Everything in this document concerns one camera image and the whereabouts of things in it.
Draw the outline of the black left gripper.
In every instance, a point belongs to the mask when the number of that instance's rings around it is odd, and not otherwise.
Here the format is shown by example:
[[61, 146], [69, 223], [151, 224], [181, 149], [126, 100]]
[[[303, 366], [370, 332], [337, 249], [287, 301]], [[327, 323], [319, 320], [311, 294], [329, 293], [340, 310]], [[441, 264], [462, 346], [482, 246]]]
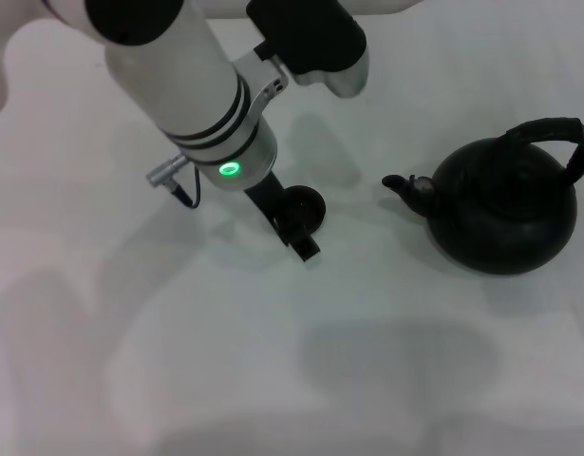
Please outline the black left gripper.
[[245, 194], [271, 224], [283, 244], [294, 250], [303, 261], [308, 261], [319, 253], [319, 247], [303, 220], [289, 218], [286, 190], [273, 172], [247, 189]]

